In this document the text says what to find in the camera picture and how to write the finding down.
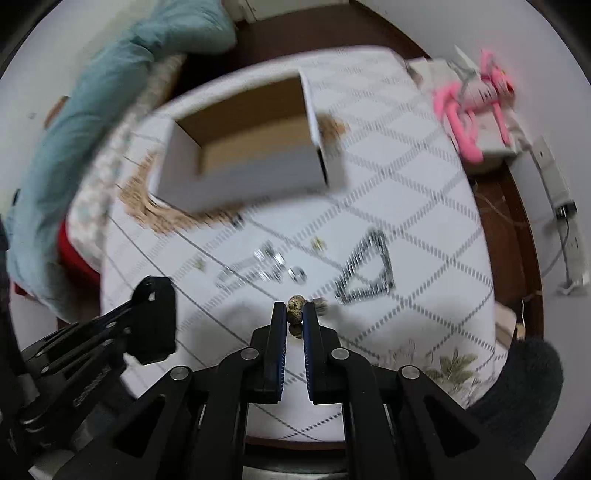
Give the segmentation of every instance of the metal wire triangle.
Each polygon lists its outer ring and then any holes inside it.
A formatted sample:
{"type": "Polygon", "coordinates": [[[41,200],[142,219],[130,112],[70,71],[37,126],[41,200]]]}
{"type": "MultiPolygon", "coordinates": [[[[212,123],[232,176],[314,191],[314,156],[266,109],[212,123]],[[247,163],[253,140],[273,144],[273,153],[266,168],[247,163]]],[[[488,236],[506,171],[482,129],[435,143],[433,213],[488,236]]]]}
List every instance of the metal wire triangle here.
{"type": "Polygon", "coordinates": [[[339,303],[348,304],[359,300],[369,300],[380,295],[387,295],[395,287],[392,262],[388,252],[386,235],[382,230],[371,228],[355,247],[341,273],[335,280],[335,297],[339,303]],[[357,269],[374,249],[382,259],[384,265],[377,278],[369,283],[367,288],[353,288],[347,291],[347,285],[356,274],[357,269]]]}

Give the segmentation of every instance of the pink panther plush toy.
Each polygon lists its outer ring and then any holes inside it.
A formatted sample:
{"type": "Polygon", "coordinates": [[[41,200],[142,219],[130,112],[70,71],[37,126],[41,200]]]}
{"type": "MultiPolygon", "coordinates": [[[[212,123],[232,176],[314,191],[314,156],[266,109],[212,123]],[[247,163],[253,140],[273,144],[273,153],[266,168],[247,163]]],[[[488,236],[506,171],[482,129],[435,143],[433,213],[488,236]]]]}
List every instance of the pink panther plush toy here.
{"type": "Polygon", "coordinates": [[[483,160],[482,151],[476,146],[478,126],[474,112],[492,106],[501,138],[505,145],[511,145],[511,137],[501,112],[501,101],[510,100],[514,95],[513,83],[499,68],[490,51],[482,50],[480,78],[468,77],[464,82],[453,82],[433,93],[433,109],[441,121],[447,115],[453,135],[456,137],[460,155],[471,163],[483,160]],[[465,128],[461,113],[466,113],[470,124],[465,128]]]}

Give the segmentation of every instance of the white tablecloth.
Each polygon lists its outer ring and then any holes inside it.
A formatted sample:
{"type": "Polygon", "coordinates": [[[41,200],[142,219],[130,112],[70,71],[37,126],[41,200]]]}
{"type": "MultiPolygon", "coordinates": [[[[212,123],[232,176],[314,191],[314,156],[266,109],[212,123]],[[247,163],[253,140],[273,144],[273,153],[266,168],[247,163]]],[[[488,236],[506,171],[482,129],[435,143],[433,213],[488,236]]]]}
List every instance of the white tablecloth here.
{"type": "MultiPolygon", "coordinates": [[[[327,146],[332,187],[249,205],[242,229],[202,226],[156,235],[115,200],[106,239],[102,310],[127,301],[146,275],[170,276],[177,289],[178,349],[166,361],[142,366],[129,358],[124,380],[137,395],[175,365],[216,365],[243,348],[252,331],[269,323],[273,302],[301,294],[324,296],[321,323],[343,346],[387,368],[414,364],[467,406],[498,377],[505,352],[495,345],[494,295],[485,237],[470,186],[451,142],[408,77],[399,58],[377,47],[307,53],[260,64],[204,85],[156,111],[138,128],[120,185],[148,150],[161,148],[162,124],[215,96],[287,68],[302,68],[317,113],[347,125],[327,146]],[[389,240],[395,290],[389,296],[340,306],[333,282],[370,227],[389,240]],[[315,239],[325,244],[315,250],[315,239]],[[226,266],[239,274],[264,242],[288,266],[307,274],[304,285],[285,275],[231,292],[216,286],[226,266]]],[[[379,257],[360,270],[371,279],[379,257]]],[[[357,286],[362,285],[356,279],[357,286]]],[[[290,441],[343,440],[340,405],[308,400],[303,344],[291,335],[283,400],[252,405],[248,434],[290,441]]]]}

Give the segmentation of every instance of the red cloth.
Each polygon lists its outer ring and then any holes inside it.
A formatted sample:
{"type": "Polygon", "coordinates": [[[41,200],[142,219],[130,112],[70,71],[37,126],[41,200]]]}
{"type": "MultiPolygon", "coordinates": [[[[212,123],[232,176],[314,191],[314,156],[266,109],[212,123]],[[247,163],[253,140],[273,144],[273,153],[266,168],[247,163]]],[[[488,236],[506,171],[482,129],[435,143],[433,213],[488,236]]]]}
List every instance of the red cloth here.
{"type": "Polygon", "coordinates": [[[65,221],[62,222],[60,233],[57,236],[57,249],[60,253],[61,264],[72,280],[100,287],[100,274],[84,261],[68,240],[65,221]]]}

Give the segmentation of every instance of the power strip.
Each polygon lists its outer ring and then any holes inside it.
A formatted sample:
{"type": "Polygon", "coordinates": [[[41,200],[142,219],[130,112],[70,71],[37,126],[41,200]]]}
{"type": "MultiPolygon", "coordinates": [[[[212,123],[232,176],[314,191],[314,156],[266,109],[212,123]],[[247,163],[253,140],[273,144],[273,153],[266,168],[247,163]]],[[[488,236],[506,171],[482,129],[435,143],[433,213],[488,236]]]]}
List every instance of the power strip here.
{"type": "MultiPolygon", "coordinates": [[[[559,212],[565,205],[574,206],[570,190],[564,181],[564,177],[558,169],[556,160],[548,148],[543,137],[539,137],[532,145],[532,154],[534,161],[540,172],[542,183],[546,189],[548,199],[556,212],[557,222],[565,222],[560,219],[559,212]]],[[[570,294],[579,287],[584,287],[589,283],[589,262],[585,241],[577,221],[576,208],[572,208],[564,213],[568,219],[568,238],[566,237],[566,228],[558,228],[560,243],[564,245],[563,254],[566,262],[567,283],[559,289],[564,294],[570,294]]]]}

